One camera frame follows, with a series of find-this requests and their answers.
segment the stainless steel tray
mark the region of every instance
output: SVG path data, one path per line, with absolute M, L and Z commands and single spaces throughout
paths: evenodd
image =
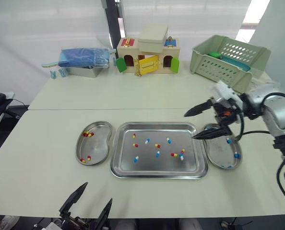
M 206 128 L 219 128 L 218 124 L 207 124 Z M 211 140 L 204 140 L 207 156 L 210 162 L 221 169 L 235 169 L 242 162 L 242 150 L 234 136 L 222 136 Z
M 112 134 L 112 126 L 106 121 L 98 121 L 87 126 L 76 144 L 76 159 L 83 165 L 94 165 L 103 162 L 108 156 L 108 141 Z M 83 136 L 84 132 L 94 133 L 92 137 Z
M 111 171 L 120 178 L 202 178 L 208 164 L 203 142 L 192 139 L 196 133 L 197 128 L 190 123 L 125 123 L 116 132 Z M 183 161 L 179 157 L 182 149 L 185 149 Z M 160 151 L 159 157 L 156 157 L 157 151 Z

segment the black cable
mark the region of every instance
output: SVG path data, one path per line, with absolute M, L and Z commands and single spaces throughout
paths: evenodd
M 281 185 L 281 182 L 280 182 L 280 172 L 281 172 L 281 170 L 282 170 L 284 165 L 285 165 L 285 159 L 282 161 L 282 163 L 280 164 L 280 166 L 278 168 L 276 179 L 277 179 L 277 183 L 279 185 L 279 188 L 280 188 L 281 192 L 285 196 L 285 190 L 282 188 L 282 185 Z
M 28 107 L 27 107 L 23 102 L 21 102 L 21 101 L 19 101 L 19 100 L 17 100 L 17 99 L 13 99 L 13 100 L 15 100 L 15 101 L 18 101 L 18 102 L 22 103 L 22 104 L 24 105 L 24 107 L 28 110 Z
M 282 96 L 282 97 L 285 98 L 285 93 L 282 93 L 282 92 L 272 92 L 272 93 L 269 93 L 268 95 L 266 95 L 266 96 L 263 98 L 263 100 L 262 100 L 262 102 L 261 102 L 261 104 L 260 104 L 260 108 L 261 108 L 261 109 L 264 107 L 264 102 L 265 102 L 265 100 L 266 100 L 268 97 L 270 97 L 270 96 Z
M 239 141 L 242 138 L 243 133 L 244 133 L 245 122 L 244 122 L 244 116 L 243 116 L 242 110 L 240 109 L 240 107 L 236 103 L 234 105 L 238 109 L 238 111 L 239 111 L 238 115 L 240 117 L 240 132 L 239 132 L 239 135 L 236 138 L 237 141 Z
M 251 134 L 251 133 L 265 133 L 265 134 L 270 134 L 270 132 L 269 132 L 269 131 L 255 130 L 255 131 L 245 132 L 245 133 L 243 133 L 243 135 Z
M 236 220 L 237 220 L 237 217 L 234 218 L 234 220 L 232 221 L 230 225 L 233 225 Z
M 41 218 L 41 220 L 40 220 L 38 223 L 34 224 L 34 226 L 33 226 L 33 228 L 32 228 L 32 229 L 35 229 L 35 228 L 36 228 L 36 226 L 38 226 L 38 225 L 41 223 L 41 221 L 43 221 L 43 219 L 44 219 L 44 217 L 43 217 L 43 218 Z
M 246 224 L 239 224 L 239 226 L 245 226 L 245 225 L 251 224 L 252 222 L 253 222 L 253 220 L 252 220 L 252 221 L 249 221 L 249 222 L 246 223 Z

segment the yellow door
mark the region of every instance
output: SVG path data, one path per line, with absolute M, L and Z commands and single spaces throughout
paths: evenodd
M 158 69 L 158 56 L 148 57 L 139 60 L 140 73 L 143 75 L 145 73 L 150 73 Z

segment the light green basket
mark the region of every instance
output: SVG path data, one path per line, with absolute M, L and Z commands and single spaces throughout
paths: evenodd
M 208 56 L 218 52 L 250 66 L 249 71 Z M 223 81 L 237 92 L 246 92 L 252 78 L 258 79 L 265 71 L 271 51 L 243 43 L 226 36 L 214 35 L 193 48 L 190 70 L 216 82 Z

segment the rectangular metal tray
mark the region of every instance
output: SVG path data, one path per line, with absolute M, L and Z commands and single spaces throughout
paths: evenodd
M 190 123 L 125 123 L 116 132 L 111 171 L 120 178 L 200 179 L 206 175 L 208 163 L 203 142 L 192 139 L 197 133 L 197 128 Z M 185 149 L 183 161 L 179 157 L 182 149 Z

